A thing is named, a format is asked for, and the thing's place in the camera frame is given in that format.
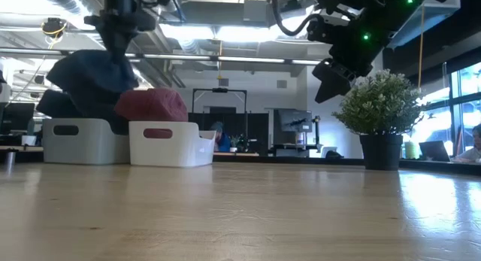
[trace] bin handle hole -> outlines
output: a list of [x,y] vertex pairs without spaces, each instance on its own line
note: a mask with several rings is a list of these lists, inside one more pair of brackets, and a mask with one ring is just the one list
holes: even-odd
[[170,129],[145,129],[144,137],[154,139],[169,139],[172,138],[172,131]]
[[76,136],[78,135],[78,126],[54,126],[53,134],[58,136]]

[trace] white storage bin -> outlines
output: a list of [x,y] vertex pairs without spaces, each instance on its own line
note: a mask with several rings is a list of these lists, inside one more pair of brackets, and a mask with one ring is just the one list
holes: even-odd
[[44,120],[44,161],[107,165],[129,163],[129,137],[115,135],[102,119]]
[[[171,135],[147,138],[146,129],[164,129]],[[216,132],[199,132],[196,123],[130,122],[129,135],[132,165],[196,167],[212,163]]]

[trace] black plant pot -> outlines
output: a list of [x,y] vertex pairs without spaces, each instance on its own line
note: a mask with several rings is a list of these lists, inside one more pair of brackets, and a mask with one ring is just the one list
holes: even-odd
[[369,170],[397,171],[403,136],[361,135],[364,165]]

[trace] laptop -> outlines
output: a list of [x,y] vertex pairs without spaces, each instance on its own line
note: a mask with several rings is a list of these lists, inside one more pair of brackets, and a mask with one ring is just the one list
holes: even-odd
[[448,152],[442,141],[426,141],[419,143],[425,160],[438,162],[451,162]]

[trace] green leaves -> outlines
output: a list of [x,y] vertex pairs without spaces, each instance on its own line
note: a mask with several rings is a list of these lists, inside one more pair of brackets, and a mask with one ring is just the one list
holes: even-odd
[[360,80],[332,115],[356,134],[401,134],[409,132],[424,106],[420,92],[403,74],[378,71]]

